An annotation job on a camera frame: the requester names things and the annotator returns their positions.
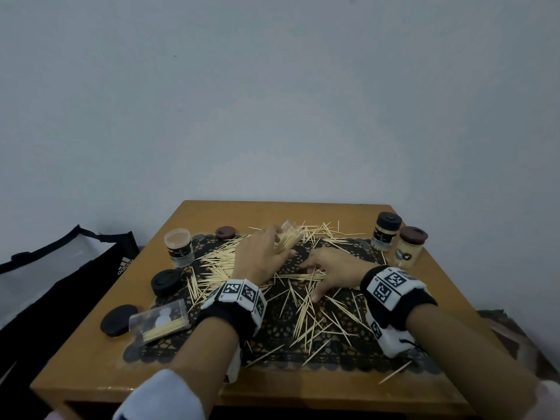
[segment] forearm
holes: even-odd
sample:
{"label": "forearm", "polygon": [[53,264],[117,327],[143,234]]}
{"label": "forearm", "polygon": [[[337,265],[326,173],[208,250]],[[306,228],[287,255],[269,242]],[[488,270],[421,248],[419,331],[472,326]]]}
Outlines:
{"label": "forearm", "polygon": [[484,419],[521,419],[535,405],[537,377],[437,306],[416,307],[406,324]]}
{"label": "forearm", "polygon": [[221,318],[210,317],[193,330],[171,362],[170,368],[200,399],[206,417],[212,411],[238,345],[234,328]]}

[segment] hand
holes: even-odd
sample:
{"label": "hand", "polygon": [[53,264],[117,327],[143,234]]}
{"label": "hand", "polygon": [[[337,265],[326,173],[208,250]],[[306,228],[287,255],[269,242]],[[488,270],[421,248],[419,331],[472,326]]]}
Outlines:
{"label": "hand", "polygon": [[276,235],[282,231],[271,225],[265,231],[257,231],[245,237],[235,248],[234,273],[231,278],[246,278],[257,286],[262,286],[278,271],[284,263],[296,255],[294,249],[274,252],[274,242],[280,239]]}
{"label": "hand", "polygon": [[379,264],[367,262],[333,247],[313,249],[300,268],[311,274],[317,266],[325,268],[326,276],[312,294],[312,302],[319,302],[333,287],[357,287],[366,273]]}

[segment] right hand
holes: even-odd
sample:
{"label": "right hand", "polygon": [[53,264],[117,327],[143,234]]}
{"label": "right hand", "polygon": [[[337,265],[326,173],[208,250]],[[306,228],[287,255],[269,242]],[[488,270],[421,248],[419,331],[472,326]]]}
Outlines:
{"label": "right hand", "polygon": [[311,274],[315,267],[323,267],[326,276],[312,294],[312,302],[319,302],[327,290],[333,287],[357,287],[366,273],[379,266],[374,262],[367,262],[341,249],[321,247],[313,249],[309,258],[303,261],[300,268],[307,268]]}

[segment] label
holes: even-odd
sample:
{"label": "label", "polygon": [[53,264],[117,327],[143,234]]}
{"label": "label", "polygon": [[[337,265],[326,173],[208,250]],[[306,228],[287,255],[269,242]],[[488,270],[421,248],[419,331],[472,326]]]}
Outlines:
{"label": "label", "polygon": [[401,249],[395,251],[395,258],[399,261],[410,261],[412,259],[412,254],[403,252]]}
{"label": "label", "polygon": [[167,248],[167,252],[169,252],[169,256],[171,256],[172,258],[182,258],[183,256],[186,256],[190,253],[192,253],[192,241],[190,241],[186,246],[180,247],[178,249],[170,249],[169,247]]}
{"label": "label", "polygon": [[395,236],[396,233],[387,234],[387,233],[383,233],[382,231],[379,231],[378,228],[375,228],[373,240],[377,246],[387,249],[389,246],[391,246],[391,241]]}

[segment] jar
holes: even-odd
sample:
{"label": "jar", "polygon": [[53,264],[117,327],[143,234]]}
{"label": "jar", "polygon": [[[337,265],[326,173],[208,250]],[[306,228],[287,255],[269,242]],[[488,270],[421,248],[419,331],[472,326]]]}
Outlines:
{"label": "jar", "polygon": [[402,269],[412,267],[416,263],[426,239],[428,239],[428,233],[424,230],[416,227],[403,227],[391,265]]}
{"label": "jar", "polygon": [[377,217],[371,247],[381,252],[387,252],[401,224],[402,218],[397,214],[381,212]]}

